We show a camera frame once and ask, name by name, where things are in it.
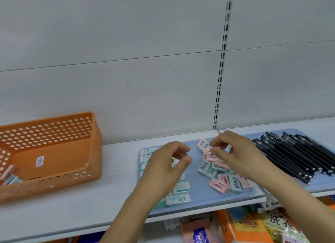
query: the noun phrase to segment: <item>plastic basket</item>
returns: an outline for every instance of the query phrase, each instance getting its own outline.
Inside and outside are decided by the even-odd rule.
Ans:
[[[94,113],[0,126],[0,173],[11,164],[23,182],[0,186],[0,203],[99,179],[102,136]]]

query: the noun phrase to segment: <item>blue package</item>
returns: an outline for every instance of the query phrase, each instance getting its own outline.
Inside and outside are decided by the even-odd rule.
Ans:
[[[204,227],[195,229],[193,231],[193,242],[194,243],[209,243],[207,233]]]
[[[99,243],[105,232],[95,232],[79,237],[78,243]]]

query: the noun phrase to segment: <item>barcode label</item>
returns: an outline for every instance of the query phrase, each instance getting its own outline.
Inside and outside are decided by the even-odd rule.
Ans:
[[[233,182],[236,188],[240,188],[239,180],[237,178],[233,177]]]
[[[43,165],[43,163],[44,163],[44,156],[40,156],[36,159],[36,167]]]

